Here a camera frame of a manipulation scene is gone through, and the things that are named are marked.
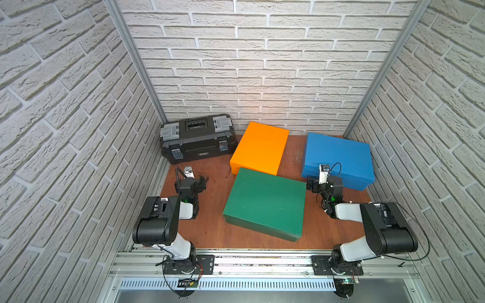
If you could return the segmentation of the blue shoebox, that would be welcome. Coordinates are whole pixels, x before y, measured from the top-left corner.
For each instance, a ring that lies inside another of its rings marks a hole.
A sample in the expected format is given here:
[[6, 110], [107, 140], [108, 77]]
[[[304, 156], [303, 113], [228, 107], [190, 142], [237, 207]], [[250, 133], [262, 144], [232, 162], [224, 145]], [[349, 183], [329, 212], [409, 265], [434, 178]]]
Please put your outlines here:
[[329, 165], [345, 188], [364, 191], [375, 182], [370, 146], [367, 143], [309, 133], [304, 149], [301, 177], [317, 177], [319, 166]]

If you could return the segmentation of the green shoebox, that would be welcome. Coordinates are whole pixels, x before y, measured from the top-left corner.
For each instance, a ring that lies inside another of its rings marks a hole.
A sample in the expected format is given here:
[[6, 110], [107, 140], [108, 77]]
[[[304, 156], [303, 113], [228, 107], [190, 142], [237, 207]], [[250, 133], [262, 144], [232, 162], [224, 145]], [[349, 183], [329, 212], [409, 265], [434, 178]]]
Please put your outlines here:
[[306, 184], [241, 168], [223, 211], [226, 223], [297, 242], [303, 235]]

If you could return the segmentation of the orange shoebox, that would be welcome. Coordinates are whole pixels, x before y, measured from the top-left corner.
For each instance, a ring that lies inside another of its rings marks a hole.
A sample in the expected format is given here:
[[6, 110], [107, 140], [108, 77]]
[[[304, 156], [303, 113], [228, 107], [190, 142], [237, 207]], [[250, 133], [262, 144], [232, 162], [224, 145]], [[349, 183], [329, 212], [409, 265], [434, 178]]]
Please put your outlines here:
[[231, 160], [231, 172], [241, 168], [277, 175], [289, 130], [250, 122]]

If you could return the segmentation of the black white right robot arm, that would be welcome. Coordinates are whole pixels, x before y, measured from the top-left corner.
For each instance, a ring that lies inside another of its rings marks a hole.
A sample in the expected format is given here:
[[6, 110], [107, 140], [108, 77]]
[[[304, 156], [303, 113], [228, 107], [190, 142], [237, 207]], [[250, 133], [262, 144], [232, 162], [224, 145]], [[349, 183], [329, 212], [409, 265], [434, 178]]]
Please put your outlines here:
[[318, 204], [336, 220], [363, 224], [365, 235], [336, 245], [329, 257], [315, 261], [314, 265], [334, 275], [362, 275], [361, 261], [383, 255], [414, 252], [418, 239], [403, 216], [398, 204], [350, 203], [343, 200], [342, 179], [337, 176], [307, 178], [306, 188], [322, 197]]

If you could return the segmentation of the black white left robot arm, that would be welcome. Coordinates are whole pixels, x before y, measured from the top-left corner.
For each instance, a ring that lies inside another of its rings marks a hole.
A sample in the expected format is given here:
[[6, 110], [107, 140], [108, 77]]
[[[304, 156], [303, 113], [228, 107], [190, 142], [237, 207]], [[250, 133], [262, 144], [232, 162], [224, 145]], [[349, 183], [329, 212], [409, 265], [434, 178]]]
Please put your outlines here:
[[167, 253], [156, 264], [164, 274], [203, 274], [195, 245], [178, 232], [179, 221], [194, 220], [200, 210], [198, 195], [206, 190], [209, 178], [185, 177], [175, 183], [177, 195], [168, 198], [149, 196], [135, 222], [132, 238], [135, 244], [159, 248]]

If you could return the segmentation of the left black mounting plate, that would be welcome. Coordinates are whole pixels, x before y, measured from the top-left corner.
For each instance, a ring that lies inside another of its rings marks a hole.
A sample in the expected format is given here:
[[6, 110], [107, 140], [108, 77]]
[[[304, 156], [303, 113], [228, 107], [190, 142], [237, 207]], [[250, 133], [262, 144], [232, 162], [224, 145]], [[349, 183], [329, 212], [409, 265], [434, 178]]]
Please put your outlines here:
[[214, 255], [198, 255], [194, 260], [171, 260], [168, 259], [163, 265], [165, 275], [188, 275], [193, 277], [212, 275], [215, 263]]

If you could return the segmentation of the black mounting plate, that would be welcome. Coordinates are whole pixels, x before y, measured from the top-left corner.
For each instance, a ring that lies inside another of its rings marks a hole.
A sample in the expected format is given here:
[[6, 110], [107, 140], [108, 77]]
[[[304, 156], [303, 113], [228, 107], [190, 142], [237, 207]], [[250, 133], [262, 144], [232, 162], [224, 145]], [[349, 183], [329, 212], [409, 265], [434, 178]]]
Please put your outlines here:
[[311, 256], [312, 269], [314, 275], [333, 275], [333, 276], [361, 276], [364, 271], [360, 261], [347, 262], [345, 260], [333, 260], [330, 255]]
[[163, 265], [165, 275], [188, 275], [193, 277], [212, 275], [215, 263], [214, 255], [198, 255], [194, 260], [171, 260], [168, 259]]

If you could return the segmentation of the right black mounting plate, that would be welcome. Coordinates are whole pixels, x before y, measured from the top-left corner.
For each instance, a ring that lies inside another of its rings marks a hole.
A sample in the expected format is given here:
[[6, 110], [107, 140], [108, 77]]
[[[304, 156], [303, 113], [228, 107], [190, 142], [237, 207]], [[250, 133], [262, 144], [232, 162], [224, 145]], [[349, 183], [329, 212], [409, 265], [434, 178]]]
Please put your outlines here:
[[333, 260], [330, 255], [311, 256], [312, 269], [314, 275], [333, 275], [333, 276], [361, 276], [364, 271], [360, 261], [347, 262], [345, 260]]

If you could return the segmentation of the left green circuit board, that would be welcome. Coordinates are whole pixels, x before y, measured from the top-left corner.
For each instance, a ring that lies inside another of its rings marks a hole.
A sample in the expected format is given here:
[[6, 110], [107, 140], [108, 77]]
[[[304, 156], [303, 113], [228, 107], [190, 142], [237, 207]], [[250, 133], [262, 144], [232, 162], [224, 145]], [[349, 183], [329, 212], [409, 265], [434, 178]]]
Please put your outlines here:
[[177, 288], [180, 289], [196, 289], [199, 281], [196, 279], [179, 279]]

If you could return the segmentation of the green circuit board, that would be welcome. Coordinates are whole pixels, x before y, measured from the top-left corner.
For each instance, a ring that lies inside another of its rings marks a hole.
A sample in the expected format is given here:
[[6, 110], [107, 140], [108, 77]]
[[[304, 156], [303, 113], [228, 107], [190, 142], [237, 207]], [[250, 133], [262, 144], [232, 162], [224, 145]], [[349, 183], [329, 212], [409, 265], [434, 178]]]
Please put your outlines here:
[[343, 279], [337, 279], [337, 280], [336, 280], [336, 283], [337, 283], [337, 284], [341, 284], [341, 285], [358, 284], [358, 283], [359, 283], [359, 279], [356, 279], [356, 278], [343, 278]]
[[196, 279], [179, 279], [177, 288], [180, 289], [196, 289], [199, 281]]

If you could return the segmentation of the right green circuit board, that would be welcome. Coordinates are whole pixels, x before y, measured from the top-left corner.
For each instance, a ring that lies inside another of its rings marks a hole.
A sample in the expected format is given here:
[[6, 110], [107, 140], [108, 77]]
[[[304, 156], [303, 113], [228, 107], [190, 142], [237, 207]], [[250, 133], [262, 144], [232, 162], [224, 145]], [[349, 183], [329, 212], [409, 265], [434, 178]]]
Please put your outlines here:
[[337, 279], [337, 280], [336, 280], [336, 283], [337, 283], [337, 284], [341, 284], [341, 285], [358, 284], [358, 283], [359, 283], [359, 279], [356, 279], [356, 278], [343, 278], [343, 279]]

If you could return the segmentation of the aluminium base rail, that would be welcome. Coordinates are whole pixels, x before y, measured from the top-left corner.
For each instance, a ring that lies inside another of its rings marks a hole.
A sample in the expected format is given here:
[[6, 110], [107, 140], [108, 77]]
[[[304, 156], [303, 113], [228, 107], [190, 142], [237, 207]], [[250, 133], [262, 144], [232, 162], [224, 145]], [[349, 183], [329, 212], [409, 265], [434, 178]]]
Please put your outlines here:
[[[136, 247], [118, 253], [109, 270], [113, 290], [229, 290], [229, 291], [303, 291], [334, 292], [348, 285], [337, 279], [401, 280], [409, 292], [420, 285], [421, 278], [410, 262], [376, 258], [361, 262], [361, 276], [314, 275], [311, 256], [330, 255], [326, 250], [238, 250], [202, 249], [198, 255], [214, 255], [212, 275], [165, 275], [156, 264], [164, 254], [156, 249]], [[196, 279], [196, 289], [177, 288], [179, 279]]]

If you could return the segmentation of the left aluminium corner post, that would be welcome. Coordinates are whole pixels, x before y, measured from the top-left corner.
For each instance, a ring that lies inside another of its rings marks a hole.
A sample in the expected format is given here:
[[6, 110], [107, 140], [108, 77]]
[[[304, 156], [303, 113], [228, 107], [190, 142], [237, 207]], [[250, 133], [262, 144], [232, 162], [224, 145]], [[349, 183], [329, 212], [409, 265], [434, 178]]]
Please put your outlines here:
[[131, 35], [130, 28], [126, 23], [126, 20], [122, 14], [122, 11], [115, 0], [105, 0], [105, 4], [113, 19], [114, 24], [116, 25], [117, 31], [122, 38], [126, 50], [132, 59], [133, 65], [141, 79], [141, 83], [144, 85], [147, 95], [149, 96], [150, 102], [155, 108], [157, 115], [159, 116], [162, 123], [167, 122], [167, 118], [164, 114], [163, 108], [160, 104], [159, 98], [157, 93], [155, 92], [155, 88], [151, 79], [149, 77], [148, 71], [143, 63], [141, 55], [136, 47], [135, 40]]

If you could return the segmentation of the aluminium corner post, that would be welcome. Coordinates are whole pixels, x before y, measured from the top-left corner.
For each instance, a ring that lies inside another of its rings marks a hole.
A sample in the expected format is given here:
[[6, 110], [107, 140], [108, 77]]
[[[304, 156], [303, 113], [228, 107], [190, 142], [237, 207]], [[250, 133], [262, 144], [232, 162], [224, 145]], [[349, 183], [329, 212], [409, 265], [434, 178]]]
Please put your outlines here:
[[116, 25], [117, 31], [122, 38], [126, 50], [132, 59], [133, 65], [141, 79], [141, 83], [144, 85], [147, 95], [149, 96], [150, 102], [155, 108], [157, 115], [159, 116], [162, 123], [167, 122], [167, 118], [164, 114], [163, 108], [160, 104], [159, 98], [157, 93], [155, 92], [155, 88], [151, 79], [149, 77], [148, 71], [143, 63], [141, 55], [136, 47], [135, 40], [131, 35], [130, 28], [126, 23], [126, 20], [122, 14], [122, 11], [115, 0], [105, 0], [105, 4], [113, 19], [114, 24]]
[[402, 52], [406, 42], [408, 41], [410, 35], [413, 33], [414, 29], [417, 27], [419, 21], [423, 17], [426, 9], [430, 4], [430, 0], [419, 0], [413, 7], [408, 19], [400, 31], [397, 39], [392, 45], [389, 53], [385, 57], [380, 69], [373, 78], [371, 85], [368, 87], [366, 93], [363, 95], [361, 102], [356, 108], [356, 112], [352, 116], [349, 124], [344, 131], [343, 137], [348, 139], [351, 136], [352, 130], [355, 128], [357, 122], [362, 116], [363, 112], [367, 108], [368, 104], [371, 102], [372, 97], [376, 93], [377, 89], [381, 85], [381, 82], [386, 77], [387, 73], [390, 71], [391, 67], [394, 65], [395, 60], [398, 58], [399, 54]]

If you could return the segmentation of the right aluminium corner post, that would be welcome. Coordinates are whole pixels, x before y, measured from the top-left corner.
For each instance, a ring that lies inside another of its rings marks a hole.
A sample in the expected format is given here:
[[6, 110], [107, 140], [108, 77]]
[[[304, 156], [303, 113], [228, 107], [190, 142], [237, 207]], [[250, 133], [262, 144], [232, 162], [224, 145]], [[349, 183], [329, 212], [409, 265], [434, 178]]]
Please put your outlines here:
[[355, 128], [357, 122], [362, 116], [363, 112], [367, 108], [368, 104], [371, 102], [372, 97], [376, 93], [377, 89], [381, 85], [381, 82], [386, 77], [387, 73], [390, 71], [391, 67], [394, 65], [395, 60], [398, 58], [399, 54], [402, 52], [406, 42], [408, 41], [410, 35], [413, 33], [414, 29], [417, 27], [419, 21], [423, 17], [426, 9], [430, 4], [430, 0], [419, 0], [413, 7], [408, 19], [400, 31], [397, 39], [392, 45], [389, 53], [385, 57], [380, 69], [373, 78], [371, 85], [368, 87], [366, 93], [363, 95], [361, 102], [356, 108], [356, 112], [352, 116], [349, 124], [344, 131], [343, 137], [348, 139], [351, 136], [352, 130]]

